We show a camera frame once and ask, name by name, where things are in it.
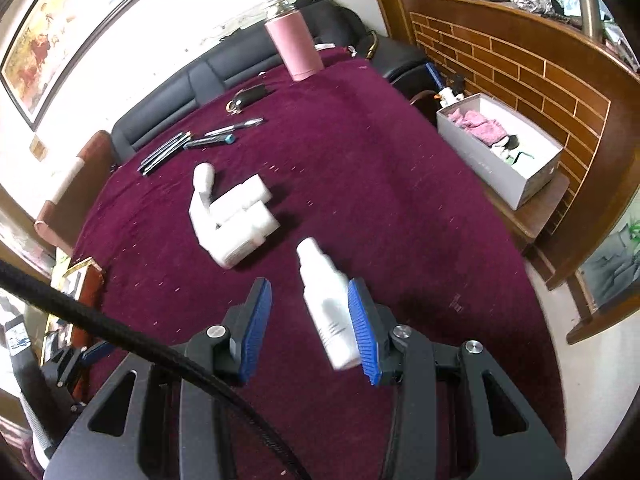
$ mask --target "white bottle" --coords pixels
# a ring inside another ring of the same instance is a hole
[[[270,199],[269,189],[259,175],[254,175],[211,204],[209,213],[216,224],[222,225],[241,209],[249,209],[256,202],[265,204]]]
[[[209,235],[204,245],[223,269],[230,269],[264,243],[280,224],[262,202],[241,209]]]
[[[302,240],[297,251],[306,307],[331,366],[334,370],[346,370],[359,365],[360,352],[347,300],[347,277],[334,267],[313,238]]]
[[[214,176],[214,168],[208,162],[197,165],[193,170],[193,196],[189,206],[189,216],[198,243],[203,247],[207,236],[216,229],[216,225],[209,216]]]

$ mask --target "silver lid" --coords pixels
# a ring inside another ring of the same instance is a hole
[[[289,2],[289,0],[275,0],[273,3],[268,3],[267,20],[272,20],[273,18],[277,18],[278,16],[289,14],[294,10],[296,10],[296,7],[294,7],[293,4]]]

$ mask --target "pink bottle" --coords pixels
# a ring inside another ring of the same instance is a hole
[[[264,26],[293,81],[302,81],[324,68],[305,19],[287,0],[267,8]]]

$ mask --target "metal bolt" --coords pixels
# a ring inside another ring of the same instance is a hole
[[[226,333],[226,328],[222,325],[214,325],[207,328],[207,335],[211,338],[222,337]]]
[[[394,327],[394,336],[400,339],[407,339],[411,335],[411,327],[407,325],[398,325]]]
[[[481,342],[472,339],[471,341],[467,341],[465,343],[465,349],[470,354],[479,354],[484,349],[484,347],[482,346]]]

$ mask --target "brown chair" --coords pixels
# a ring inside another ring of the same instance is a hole
[[[114,164],[110,135],[104,130],[89,139],[69,168],[54,178],[37,220],[40,237],[73,253],[89,209],[111,174]]]

